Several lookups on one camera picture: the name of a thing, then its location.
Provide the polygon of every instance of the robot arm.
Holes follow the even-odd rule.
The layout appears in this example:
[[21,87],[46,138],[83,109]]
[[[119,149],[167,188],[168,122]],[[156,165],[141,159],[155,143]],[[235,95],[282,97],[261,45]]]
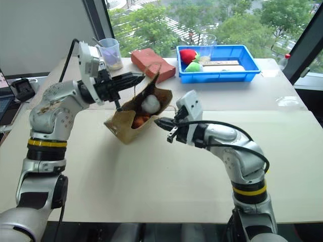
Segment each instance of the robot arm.
[[233,187],[235,240],[286,241],[277,235],[264,179],[269,163],[260,147],[238,127],[201,121],[203,110],[195,91],[188,92],[176,104],[179,111],[174,119],[160,118],[155,122],[170,131],[170,143],[176,137],[177,141],[206,149],[222,160]]
[[64,207],[68,178],[65,151],[75,116],[92,103],[114,101],[120,110],[119,91],[133,87],[143,74],[111,78],[95,47],[79,42],[82,80],[50,86],[33,108],[27,157],[16,192],[17,207],[0,214],[0,241],[40,241],[50,213]]

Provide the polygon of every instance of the plush toy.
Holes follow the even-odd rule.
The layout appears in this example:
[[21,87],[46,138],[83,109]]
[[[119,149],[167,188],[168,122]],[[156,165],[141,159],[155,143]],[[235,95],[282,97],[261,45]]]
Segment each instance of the plush toy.
[[184,70],[184,72],[202,72],[203,66],[196,62],[191,62],[188,67]]
[[198,62],[200,55],[193,49],[180,50],[182,62],[189,65],[191,62]]

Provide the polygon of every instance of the white table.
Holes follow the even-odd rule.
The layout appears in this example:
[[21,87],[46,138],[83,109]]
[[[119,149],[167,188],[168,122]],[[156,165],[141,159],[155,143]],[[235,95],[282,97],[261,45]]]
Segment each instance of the white table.
[[[15,206],[27,153],[28,113],[0,147],[0,211]],[[157,126],[123,145],[103,125],[112,114],[85,110],[76,117],[66,152],[65,221],[228,221],[232,188],[218,158],[179,142],[169,144],[167,132]],[[238,125],[261,146],[271,162],[266,180],[277,222],[323,220],[323,130],[311,112],[206,111],[204,119]],[[50,220],[58,217],[55,210]]]
[[[165,59],[169,64],[176,67],[176,74],[160,84],[158,87],[170,89],[173,92],[173,100],[171,105],[176,106],[176,101],[186,92],[195,89],[199,94],[204,110],[278,110],[276,100],[284,96],[298,95],[287,80],[284,74],[279,70],[277,63],[273,59],[255,59],[261,74],[255,76],[251,82],[235,82],[235,83],[204,83],[204,84],[182,84],[178,77],[177,60],[175,58]],[[116,72],[112,72],[112,76],[116,76],[129,71],[141,72],[136,65],[131,63],[130,58],[123,58],[124,67]],[[47,81],[38,91],[33,102],[29,105],[33,108],[41,100],[44,90],[58,82],[61,75],[65,60],[62,60],[57,67],[49,74]],[[72,58],[66,71],[64,80],[80,80],[81,75],[78,67],[78,59]],[[139,93],[148,83],[150,79],[145,78],[137,87],[136,93]],[[124,103],[133,98],[133,89],[127,89],[120,92],[120,103]],[[307,110],[306,106],[300,98],[300,110]],[[113,103],[106,103],[103,106],[96,104],[90,109],[114,109]]]

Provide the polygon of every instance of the black device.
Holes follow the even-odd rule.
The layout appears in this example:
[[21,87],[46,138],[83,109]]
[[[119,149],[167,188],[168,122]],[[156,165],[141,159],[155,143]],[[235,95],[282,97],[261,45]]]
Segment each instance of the black device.
[[15,96],[0,69],[0,120],[13,100]]
[[16,98],[19,101],[25,102],[28,99],[35,96],[35,91],[32,89],[29,80],[27,78],[23,78],[17,81],[14,81],[11,86],[13,86],[17,90]]

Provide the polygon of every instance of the brown paper bag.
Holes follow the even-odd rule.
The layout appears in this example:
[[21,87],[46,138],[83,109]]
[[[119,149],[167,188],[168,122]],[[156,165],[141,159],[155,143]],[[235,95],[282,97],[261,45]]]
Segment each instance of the brown paper bag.
[[[171,90],[160,89],[156,87],[156,80],[159,73],[152,79],[147,87],[136,95],[132,100],[126,102],[122,106],[122,111],[116,111],[112,118],[109,118],[104,124],[107,128],[118,137],[124,144],[129,144],[141,132],[151,126],[153,121],[158,118],[158,115],[163,112],[170,104],[173,95]],[[136,113],[141,112],[141,103],[150,94],[157,97],[160,102],[160,110],[152,115],[143,125],[137,129],[131,128]]]

